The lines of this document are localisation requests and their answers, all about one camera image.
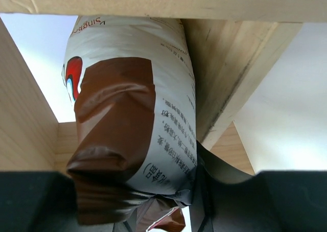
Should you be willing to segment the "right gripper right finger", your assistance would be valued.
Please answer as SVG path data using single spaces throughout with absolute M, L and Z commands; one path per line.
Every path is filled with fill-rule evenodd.
M 326 231 L 325 171 L 249 175 L 197 144 L 192 231 Z

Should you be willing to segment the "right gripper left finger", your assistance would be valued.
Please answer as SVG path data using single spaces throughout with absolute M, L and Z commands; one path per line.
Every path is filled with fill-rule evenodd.
M 1 231 L 79 231 L 73 181 L 58 172 L 2 171 Z

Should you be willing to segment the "Chuba cassava chips bag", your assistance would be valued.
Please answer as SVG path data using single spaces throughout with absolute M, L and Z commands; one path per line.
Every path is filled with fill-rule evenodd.
M 67 163 L 83 225 L 182 231 L 197 168 L 195 78 L 179 19 L 79 16 L 62 77 L 77 148 Z

